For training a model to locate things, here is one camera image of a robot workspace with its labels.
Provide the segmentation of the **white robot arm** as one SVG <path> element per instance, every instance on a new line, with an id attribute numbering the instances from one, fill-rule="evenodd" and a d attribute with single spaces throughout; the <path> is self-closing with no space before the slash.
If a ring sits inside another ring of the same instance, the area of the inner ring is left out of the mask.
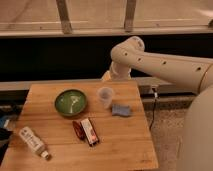
<path id="1" fill-rule="evenodd" d="M 184 121 L 176 171 L 213 171 L 213 59 L 150 53 L 138 36 L 115 45 L 102 79 L 130 79 L 132 69 L 196 94 Z"/>

